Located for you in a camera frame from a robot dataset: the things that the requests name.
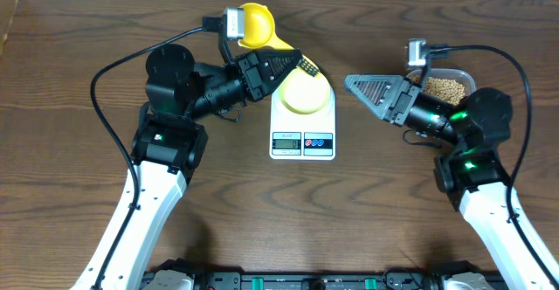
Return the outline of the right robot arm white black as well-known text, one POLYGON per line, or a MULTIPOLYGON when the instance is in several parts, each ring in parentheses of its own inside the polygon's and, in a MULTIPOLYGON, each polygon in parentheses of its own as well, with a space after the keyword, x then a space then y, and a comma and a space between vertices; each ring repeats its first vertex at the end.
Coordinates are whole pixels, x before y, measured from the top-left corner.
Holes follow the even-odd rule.
POLYGON ((350 74, 345 87, 377 118, 451 145, 434 159, 438 189, 475 230, 509 288, 558 287, 558 264, 498 154, 511 135, 508 95, 481 88, 454 106, 397 75, 350 74))

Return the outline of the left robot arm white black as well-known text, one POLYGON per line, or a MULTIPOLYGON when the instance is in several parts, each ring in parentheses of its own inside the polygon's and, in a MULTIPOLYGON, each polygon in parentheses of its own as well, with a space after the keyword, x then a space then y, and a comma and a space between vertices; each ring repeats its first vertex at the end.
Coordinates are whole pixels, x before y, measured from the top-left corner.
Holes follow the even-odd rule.
POLYGON ((152 51, 127 180, 76 289, 137 289, 162 228, 199 166, 208 135, 198 119, 272 94, 300 50, 255 50, 224 66, 197 63, 182 45, 152 51))

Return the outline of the yellow measuring scoop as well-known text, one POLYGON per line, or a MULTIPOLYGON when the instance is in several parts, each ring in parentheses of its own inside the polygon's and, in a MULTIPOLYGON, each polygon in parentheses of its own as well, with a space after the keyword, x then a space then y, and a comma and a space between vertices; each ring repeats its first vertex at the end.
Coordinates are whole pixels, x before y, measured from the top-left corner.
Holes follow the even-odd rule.
MULTIPOLYGON (((293 50, 293 47, 276 34, 273 14, 260 3, 244 3, 245 35, 238 44, 248 49, 270 47, 274 50, 293 50)), ((319 67, 307 56, 303 56, 297 67, 290 72, 287 79, 318 80, 324 78, 319 67)))

